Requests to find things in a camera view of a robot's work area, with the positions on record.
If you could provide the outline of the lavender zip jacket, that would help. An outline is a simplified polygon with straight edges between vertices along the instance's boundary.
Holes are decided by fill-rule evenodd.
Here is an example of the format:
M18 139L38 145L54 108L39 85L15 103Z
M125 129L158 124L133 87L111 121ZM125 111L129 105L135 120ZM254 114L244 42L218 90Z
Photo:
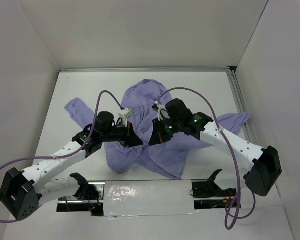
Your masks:
M117 174L126 173L133 164L138 164L149 171L169 179L182 177L190 151L210 147L192 136L180 132L164 144L148 144L153 133L153 119L157 113L152 110L156 100L166 104L172 100L166 87L152 79L144 79L131 86L124 94L121 106L131 108L134 115L129 118L136 135L144 142L142 146L123 147L118 142L103 144L109 168Z

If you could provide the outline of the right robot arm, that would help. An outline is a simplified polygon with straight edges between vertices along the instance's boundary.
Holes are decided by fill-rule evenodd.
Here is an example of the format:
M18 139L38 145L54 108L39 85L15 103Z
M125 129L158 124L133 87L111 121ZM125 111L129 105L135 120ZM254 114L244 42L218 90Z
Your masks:
M182 100L176 98L165 105L155 102L152 109L157 118L152 121L150 146L167 143L177 133L208 143L235 157L237 163L247 170L243 176L246 186L261 197L268 195L282 174L276 148L264 148L240 138L217 125L210 116L202 112L192 113Z

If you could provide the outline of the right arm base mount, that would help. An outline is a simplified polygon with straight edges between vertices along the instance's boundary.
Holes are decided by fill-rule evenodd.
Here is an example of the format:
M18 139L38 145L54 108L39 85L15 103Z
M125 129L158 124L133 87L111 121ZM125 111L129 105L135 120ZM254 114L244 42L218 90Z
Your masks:
M207 180L192 182L189 194L194 198L195 210L225 208L235 197L237 194L235 188L222 189L216 184L216 178L222 171L217 169Z

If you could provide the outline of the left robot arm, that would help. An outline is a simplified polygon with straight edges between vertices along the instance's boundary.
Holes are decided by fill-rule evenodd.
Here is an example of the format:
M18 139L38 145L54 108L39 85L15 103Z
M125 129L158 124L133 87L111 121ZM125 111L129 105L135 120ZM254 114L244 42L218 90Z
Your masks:
M50 159L23 170L10 169L0 188L0 201L16 221L25 220L42 205L63 197L99 201L100 190L81 174L75 172L66 178L59 174L99 151L103 143L118 142L125 148L143 145L128 121L133 114L131 108L125 108L114 121L112 113L102 111L95 124L87 125Z

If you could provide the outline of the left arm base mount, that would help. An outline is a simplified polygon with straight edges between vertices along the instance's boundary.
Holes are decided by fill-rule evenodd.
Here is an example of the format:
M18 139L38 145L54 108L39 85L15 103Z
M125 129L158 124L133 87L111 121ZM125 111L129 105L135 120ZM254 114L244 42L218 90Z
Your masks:
M64 196L58 199L57 213L90 213L94 217L104 216L105 181L90 181L88 192L80 198Z

